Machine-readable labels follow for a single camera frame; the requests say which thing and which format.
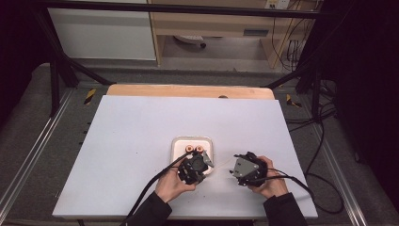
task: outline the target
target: white table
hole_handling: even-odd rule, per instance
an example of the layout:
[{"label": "white table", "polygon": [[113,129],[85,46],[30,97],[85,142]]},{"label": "white table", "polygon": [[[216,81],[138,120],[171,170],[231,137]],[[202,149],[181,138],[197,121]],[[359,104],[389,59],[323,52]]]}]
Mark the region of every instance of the white table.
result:
[{"label": "white table", "polygon": [[[124,218],[145,184],[168,165],[177,136],[209,137],[215,170],[170,203],[169,218],[265,218],[264,198],[229,173],[237,153],[268,156],[276,169],[306,184],[278,101],[104,96],[53,215]],[[289,180],[287,186],[304,216],[317,218],[309,194]]]}]

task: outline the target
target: black sleeve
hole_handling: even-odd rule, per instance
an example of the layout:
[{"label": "black sleeve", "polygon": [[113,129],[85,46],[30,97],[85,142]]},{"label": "black sleeve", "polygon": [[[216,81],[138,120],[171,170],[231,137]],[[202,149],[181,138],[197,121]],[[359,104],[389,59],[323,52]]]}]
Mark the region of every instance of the black sleeve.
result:
[{"label": "black sleeve", "polygon": [[159,226],[169,217],[172,209],[153,192],[120,226]]},{"label": "black sleeve", "polygon": [[270,226],[308,225],[293,193],[279,197],[273,196],[263,203]]}]

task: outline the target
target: person's left hand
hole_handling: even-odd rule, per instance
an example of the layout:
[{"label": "person's left hand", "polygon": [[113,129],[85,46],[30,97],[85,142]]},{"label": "person's left hand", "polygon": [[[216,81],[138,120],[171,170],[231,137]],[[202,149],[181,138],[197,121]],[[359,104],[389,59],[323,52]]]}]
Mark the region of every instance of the person's left hand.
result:
[{"label": "person's left hand", "polygon": [[170,168],[165,175],[158,180],[158,184],[155,188],[155,193],[161,198],[164,203],[168,203],[185,191],[193,191],[196,189],[196,185],[186,185],[180,180],[177,168],[182,164],[184,159],[177,162],[172,168]]}]

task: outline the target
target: wall socket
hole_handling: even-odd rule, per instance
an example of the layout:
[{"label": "wall socket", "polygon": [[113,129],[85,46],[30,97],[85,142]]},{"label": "wall socket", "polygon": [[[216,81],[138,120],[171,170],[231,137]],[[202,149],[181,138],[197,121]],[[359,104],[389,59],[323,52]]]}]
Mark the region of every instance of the wall socket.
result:
[{"label": "wall socket", "polygon": [[287,9],[290,0],[267,0],[265,8],[270,9]]}]

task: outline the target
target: hand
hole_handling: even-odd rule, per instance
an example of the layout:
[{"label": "hand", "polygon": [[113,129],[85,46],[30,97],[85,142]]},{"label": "hand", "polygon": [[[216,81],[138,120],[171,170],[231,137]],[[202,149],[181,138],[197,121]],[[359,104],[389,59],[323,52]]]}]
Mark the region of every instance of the hand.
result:
[{"label": "hand", "polygon": [[170,168],[165,175],[158,180],[158,184],[155,188],[155,193],[161,198],[164,203],[170,202],[176,199],[185,191],[193,191],[196,189],[196,185],[186,185],[180,180],[177,173],[177,168],[182,164],[184,159],[177,162],[172,168]]},{"label": "hand", "polygon": [[[272,160],[266,158],[265,156],[259,156],[258,158],[265,162],[267,164],[267,167],[269,168],[266,174],[267,177],[279,176],[279,173],[277,171],[271,170],[274,168]],[[264,182],[263,185],[259,187],[248,186],[248,188],[255,193],[259,193],[265,196],[267,199],[273,196],[278,197],[288,193],[287,185],[285,184],[283,178],[267,180]]]}]

